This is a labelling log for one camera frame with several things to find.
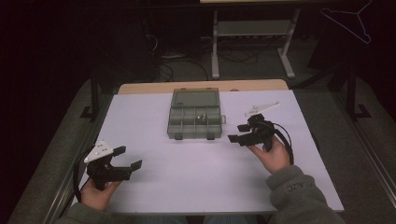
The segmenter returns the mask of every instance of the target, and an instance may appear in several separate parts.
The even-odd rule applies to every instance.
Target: gray sleeve
[[[267,179],[271,204],[278,210],[272,221],[282,223],[345,223],[328,205],[315,179],[297,166],[286,167]]]
[[[106,224],[111,223],[111,214],[92,209],[82,203],[75,203],[67,215],[56,221],[56,224]]]

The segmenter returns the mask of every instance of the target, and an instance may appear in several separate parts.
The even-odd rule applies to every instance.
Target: dark background
[[[359,6],[352,4],[349,9]],[[1,150],[0,217],[5,222],[93,68],[104,91],[124,82],[151,81],[158,71],[143,32],[161,36],[167,43],[164,48],[181,46],[198,57],[200,35],[211,32],[208,11],[158,13],[151,21],[146,13],[72,8],[76,8],[73,1],[0,2],[0,73],[5,102],[1,116],[5,144]],[[351,53],[358,76],[373,87],[378,100],[396,119],[393,14],[390,1],[373,1],[362,14],[372,38],[372,43],[365,45],[323,20],[317,7],[309,7],[302,11],[295,37],[318,39],[320,48],[312,67],[324,69],[346,50]],[[244,16],[240,11],[236,15]],[[232,18],[235,12],[225,16]],[[149,26],[142,25],[142,18]]]

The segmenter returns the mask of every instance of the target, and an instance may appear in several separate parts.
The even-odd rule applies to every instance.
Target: transparent storage box
[[[169,112],[171,139],[221,137],[219,89],[175,89]]]

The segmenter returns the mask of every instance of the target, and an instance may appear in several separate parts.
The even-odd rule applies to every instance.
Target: white tabletop
[[[316,179],[329,206],[344,210],[308,131],[292,91],[222,91],[221,114],[227,124],[215,140],[169,139],[166,129],[172,93],[115,95],[98,140],[126,146],[114,166],[143,160],[142,168],[123,181],[108,211],[122,214],[222,214],[275,211],[265,180],[270,175],[245,147],[228,134],[247,122],[254,105],[280,102],[264,112],[267,120],[290,134],[295,164]]]

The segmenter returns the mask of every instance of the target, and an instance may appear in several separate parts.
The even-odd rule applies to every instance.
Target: floor
[[[314,38],[293,39],[290,45],[288,56],[295,79],[285,76],[277,57],[276,49],[282,45],[282,38],[221,41],[220,80],[281,78],[293,86],[319,72],[307,68],[317,43]],[[211,80],[209,47],[210,39],[203,38],[204,53],[199,58],[165,52],[159,66],[161,75],[154,81]],[[375,99],[370,86],[360,79],[356,102],[364,105],[371,117],[353,121],[345,111],[345,88],[340,92],[329,91],[330,78],[325,77],[305,89],[294,90],[294,93],[308,127],[318,140],[320,155],[345,207],[340,215],[350,224],[395,223],[396,204],[389,197],[395,192],[391,185],[396,179],[395,121]],[[100,131],[111,97],[111,94],[101,94],[100,112],[94,122],[82,119],[82,110],[91,105],[90,82],[81,87],[9,223],[51,223],[64,212],[67,199],[72,196],[71,161],[76,160]],[[43,181],[51,184],[42,189]],[[388,188],[384,187],[387,183],[390,183]],[[201,217],[189,217],[190,223],[201,221]]]

